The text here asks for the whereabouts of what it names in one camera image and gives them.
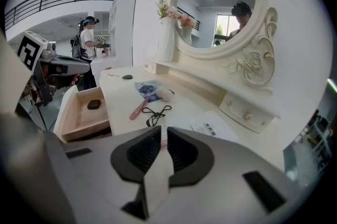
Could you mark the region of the pink makeup brush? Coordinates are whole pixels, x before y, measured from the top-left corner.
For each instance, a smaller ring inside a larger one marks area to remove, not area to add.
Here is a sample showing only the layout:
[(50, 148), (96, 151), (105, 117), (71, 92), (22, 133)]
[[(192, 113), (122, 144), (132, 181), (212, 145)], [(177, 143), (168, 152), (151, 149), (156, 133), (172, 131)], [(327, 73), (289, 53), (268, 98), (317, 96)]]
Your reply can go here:
[(138, 115), (140, 114), (140, 112), (142, 111), (142, 109), (147, 105), (147, 103), (152, 99), (153, 95), (149, 95), (147, 96), (144, 101), (130, 114), (129, 119), (130, 120), (135, 120)]

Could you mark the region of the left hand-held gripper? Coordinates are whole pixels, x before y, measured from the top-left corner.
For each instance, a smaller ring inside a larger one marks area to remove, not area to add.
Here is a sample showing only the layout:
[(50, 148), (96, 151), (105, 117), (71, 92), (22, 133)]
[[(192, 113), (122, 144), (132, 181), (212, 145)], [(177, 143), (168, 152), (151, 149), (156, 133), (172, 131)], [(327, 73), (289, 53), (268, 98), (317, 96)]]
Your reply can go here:
[(43, 106), (53, 100), (56, 89), (64, 87), (57, 85), (52, 76), (84, 74), (90, 70), (86, 61), (57, 55), (56, 44), (31, 31), (24, 32), (17, 55), (31, 71), (29, 85), (36, 92), (35, 100)]

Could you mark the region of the pink and white flowers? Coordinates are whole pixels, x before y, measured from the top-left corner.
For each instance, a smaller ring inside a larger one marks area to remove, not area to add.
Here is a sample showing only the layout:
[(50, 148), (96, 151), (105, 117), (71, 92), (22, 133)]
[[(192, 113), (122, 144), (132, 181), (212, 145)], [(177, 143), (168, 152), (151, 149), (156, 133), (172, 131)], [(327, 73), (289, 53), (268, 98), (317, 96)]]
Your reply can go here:
[(181, 14), (177, 11), (177, 9), (173, 6), (170, 6), (167, 3), (167, 0), (159, 0), (156, 4), (158, 7), (157, 13), (160, 17), (160, 19), (163, 18), (172, 18), (174, 20), (179, 20), (181, 17)]

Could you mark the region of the white dressing table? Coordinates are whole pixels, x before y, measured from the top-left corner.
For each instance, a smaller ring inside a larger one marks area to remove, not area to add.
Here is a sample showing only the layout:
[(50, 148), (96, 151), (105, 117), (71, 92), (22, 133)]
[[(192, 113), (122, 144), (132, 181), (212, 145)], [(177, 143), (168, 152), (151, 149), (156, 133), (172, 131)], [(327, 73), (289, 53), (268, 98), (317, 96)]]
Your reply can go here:
[[(121, 135), (146, 126), (147, 116), (140, 113), (135, 120), (130, 114), (144, 100), (134, 83), (156, 80), (162, 87), (170, 89), (173, 99), (169, 102), (172, 110), (165, 117), (169, 126), (191, 129), (194, 117), (207, 111), (214, 111), (237, 135), (238, 142), (265, 150), (267, 146), (277, 146), (277, 125), (280, 113), (272, 103), (272, 92), (268, 88), (252, 88), (244, 84), (238, 74), (216, 74), (210, 70), (184, 65), (178, 62), (166, 63), (148, 60), (157, 64), (156, 75), (146, 72), (142, 66), (107, 69), (101, 72), (100, 86), (105, 97), (107, 113), (114, 135)], [(108, 77), (107, 73), (120, 77)], [(133, 79), (124, 80), (124, 75)], [(226, 93), (258, 107), (273, 115), (274, 119), (263, 132), (257, 134), (219, 110)]]

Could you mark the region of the oval white framed mirror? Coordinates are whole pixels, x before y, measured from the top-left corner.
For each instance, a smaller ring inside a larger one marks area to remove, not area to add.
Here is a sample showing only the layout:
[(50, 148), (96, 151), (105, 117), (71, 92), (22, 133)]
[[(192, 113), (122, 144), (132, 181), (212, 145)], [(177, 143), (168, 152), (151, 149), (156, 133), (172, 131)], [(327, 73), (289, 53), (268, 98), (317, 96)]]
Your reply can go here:
[[(171, 0), (171, 3), (176, 4), (177, 0)], [(267, 0), (256, 0), (252, 18), (243, 33), (233, 37), (225, 47), (199, 50), (190, 46), (181, 36), (177, 37), (175, 45), (180, 54), (189, 58), (222, 60), (222, 65), (231, 74), (239, 70), (247, 85), (265, 87), (275, 70), (272, 38), (277, 29), (277, 20), (277, 11), (268, 7)]]

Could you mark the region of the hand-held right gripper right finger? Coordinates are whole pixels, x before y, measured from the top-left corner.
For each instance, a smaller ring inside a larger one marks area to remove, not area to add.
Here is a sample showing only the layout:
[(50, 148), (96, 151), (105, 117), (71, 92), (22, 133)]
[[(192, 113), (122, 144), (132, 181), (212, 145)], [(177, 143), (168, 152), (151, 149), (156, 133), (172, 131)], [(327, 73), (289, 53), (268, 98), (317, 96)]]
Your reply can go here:
[(169, 127), (167, 149), (173, 161), (174, 174), (169, 187), (186, 187), (200, 182), (215, 163), (211, 147), (196, 137), (195, 132)]

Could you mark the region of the black compact case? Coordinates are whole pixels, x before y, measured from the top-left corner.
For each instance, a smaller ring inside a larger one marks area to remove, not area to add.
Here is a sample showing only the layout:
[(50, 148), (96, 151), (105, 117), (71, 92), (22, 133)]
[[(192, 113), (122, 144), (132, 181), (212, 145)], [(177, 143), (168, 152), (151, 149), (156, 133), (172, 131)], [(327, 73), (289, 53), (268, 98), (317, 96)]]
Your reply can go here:
[(100, 105), (101, 105), (101, 100), (100, 99), (94, 99), (94, 100), (91, 100), (87, 104), (87, 109), (88, 110), (96, 110), (100, 107)]

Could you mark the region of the white cotton pad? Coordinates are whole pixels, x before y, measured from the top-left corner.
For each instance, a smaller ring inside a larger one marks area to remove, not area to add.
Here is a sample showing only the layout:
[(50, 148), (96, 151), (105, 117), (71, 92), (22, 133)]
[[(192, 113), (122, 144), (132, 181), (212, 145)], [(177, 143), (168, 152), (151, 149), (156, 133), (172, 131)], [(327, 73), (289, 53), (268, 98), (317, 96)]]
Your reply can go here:
[(155, 90), (155, 94), (158, 98), (162, 99), (165, 102), (169, 102), (173, 99), (174, 93), (167, 88), (159, 87)]

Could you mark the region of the white shelving unit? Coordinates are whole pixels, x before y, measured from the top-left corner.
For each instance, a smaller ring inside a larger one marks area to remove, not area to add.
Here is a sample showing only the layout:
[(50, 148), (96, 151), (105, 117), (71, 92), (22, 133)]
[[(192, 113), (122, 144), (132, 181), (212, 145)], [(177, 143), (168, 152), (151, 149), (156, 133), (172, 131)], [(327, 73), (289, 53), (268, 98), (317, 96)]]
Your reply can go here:
[(133, 65), (133, 24), (136, 0), (114, 0), (110, 9), (108, 32), (114, 67)]

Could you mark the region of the wooden drawer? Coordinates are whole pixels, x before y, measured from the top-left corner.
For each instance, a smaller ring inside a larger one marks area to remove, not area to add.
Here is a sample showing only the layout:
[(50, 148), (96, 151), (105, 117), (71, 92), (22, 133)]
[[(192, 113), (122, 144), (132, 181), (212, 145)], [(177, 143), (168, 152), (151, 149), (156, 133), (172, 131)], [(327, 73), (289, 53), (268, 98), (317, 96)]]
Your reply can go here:
[[(87, 104), (100, 99), (96, 110), (88, 110)], [(62, 99), (53, 133), (63, 143), (71, 142), (110, 127), (107, 107), (102, 90), (95, 87), (79, 91), (77, 86), (69, 88)]]

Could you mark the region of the white ribbed vase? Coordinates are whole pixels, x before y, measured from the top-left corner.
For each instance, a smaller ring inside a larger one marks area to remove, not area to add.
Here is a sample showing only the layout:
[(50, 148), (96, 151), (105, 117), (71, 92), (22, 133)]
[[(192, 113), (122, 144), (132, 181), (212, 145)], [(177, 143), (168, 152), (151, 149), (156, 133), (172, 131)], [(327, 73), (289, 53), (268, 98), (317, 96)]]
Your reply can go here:
[(158, 41), (156, 58), (161, 62), (171, 62), (173, 60), (175, 47), (175, 20), (170, 17), (162, 18), (161, 34)]

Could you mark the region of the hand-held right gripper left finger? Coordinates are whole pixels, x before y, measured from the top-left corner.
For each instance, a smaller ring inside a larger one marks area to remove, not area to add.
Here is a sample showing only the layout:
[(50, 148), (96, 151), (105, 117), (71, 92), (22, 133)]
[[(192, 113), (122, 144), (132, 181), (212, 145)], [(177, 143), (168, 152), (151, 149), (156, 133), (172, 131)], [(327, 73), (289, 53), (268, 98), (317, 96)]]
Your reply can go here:
[(111, 165), (125, 181), (142, 183), (161, 149), (161, 127), (148, 129), (118, 145), (111, 153)]

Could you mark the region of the small scissors on card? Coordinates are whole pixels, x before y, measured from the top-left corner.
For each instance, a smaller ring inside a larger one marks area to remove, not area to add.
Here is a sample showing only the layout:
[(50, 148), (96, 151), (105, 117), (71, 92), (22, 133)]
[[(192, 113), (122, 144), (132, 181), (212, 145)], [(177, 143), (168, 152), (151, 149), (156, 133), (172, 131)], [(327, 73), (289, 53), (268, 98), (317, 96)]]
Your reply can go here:
[(192, 120), (193, 131), (215, 138), (237, 142), (238, 137), (222, 118), (214, 111), (207, 111)]

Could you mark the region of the blue printed packet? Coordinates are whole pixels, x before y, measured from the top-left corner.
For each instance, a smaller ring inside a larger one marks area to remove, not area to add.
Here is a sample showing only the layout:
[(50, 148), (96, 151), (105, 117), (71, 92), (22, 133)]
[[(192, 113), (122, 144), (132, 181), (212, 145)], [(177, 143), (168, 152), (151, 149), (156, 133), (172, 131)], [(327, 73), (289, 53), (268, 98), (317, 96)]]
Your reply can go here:
[(156, 80), (134, 83), (134, 86), (144, 99), (150, 97), (149, 103), (161, 99), (156, 92), (162, 87), (162, 84)]

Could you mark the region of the black metal eyelash curler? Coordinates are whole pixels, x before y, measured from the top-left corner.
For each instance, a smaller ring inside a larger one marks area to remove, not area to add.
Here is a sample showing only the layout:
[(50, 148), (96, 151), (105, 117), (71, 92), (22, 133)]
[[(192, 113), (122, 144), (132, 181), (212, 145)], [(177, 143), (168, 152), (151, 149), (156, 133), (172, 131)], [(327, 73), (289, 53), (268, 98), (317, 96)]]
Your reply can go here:
[(170, 105), (165, 105), (164, 108), (159, 111), (159, 112), (155, 112), (152, 109), (145, 107), (142, 109), (142, 113), (144, 114), (151, 114), (150, 118), (146, 121), (146, 125), (148, 127), (154, 127), (157, 125), (159, 119), (164, 118), (166, 116), (166, 112), (171, 110), (172, 106)]

